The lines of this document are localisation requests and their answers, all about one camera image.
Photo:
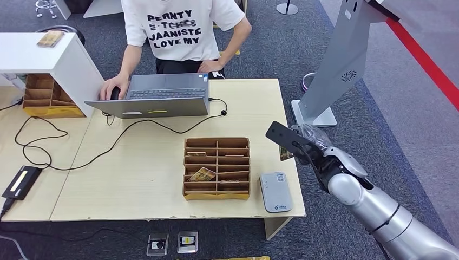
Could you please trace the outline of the person's left hand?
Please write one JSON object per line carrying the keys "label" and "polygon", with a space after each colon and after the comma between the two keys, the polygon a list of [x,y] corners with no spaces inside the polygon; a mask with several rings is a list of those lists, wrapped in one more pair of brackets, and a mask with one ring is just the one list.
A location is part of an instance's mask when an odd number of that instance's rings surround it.
{"label": "person's left hand", "polygon": [[204,60],[198,68],[198,73],[219,72],[224,68],[224,63],[219,60]]}

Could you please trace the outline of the person's right hand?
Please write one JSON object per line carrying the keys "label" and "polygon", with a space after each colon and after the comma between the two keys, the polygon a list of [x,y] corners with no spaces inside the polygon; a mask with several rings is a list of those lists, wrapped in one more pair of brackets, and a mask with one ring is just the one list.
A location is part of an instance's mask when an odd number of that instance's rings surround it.
{"label": "person's right hand", "polygon": [[99,99],[100,100],[110,100],[113,90],[119,88],[118,99],[123,99],[126,95],[126,91],[129,86],[129,75],[124,73],[119,73],[117,76],[106,80],[100,89]]}

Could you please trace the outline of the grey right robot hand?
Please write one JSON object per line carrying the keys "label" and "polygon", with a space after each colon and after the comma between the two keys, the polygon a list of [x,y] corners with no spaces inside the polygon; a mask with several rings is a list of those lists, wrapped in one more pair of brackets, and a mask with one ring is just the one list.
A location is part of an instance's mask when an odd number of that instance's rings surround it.
{"label": "grey right robot hand", "polygon": [[300,125],[292,125],[290,129],[296,131],[298,135],[312,142],[321,151],[324,151],[328,147],[333,146],[327,134],[314,125],[302,123]]}

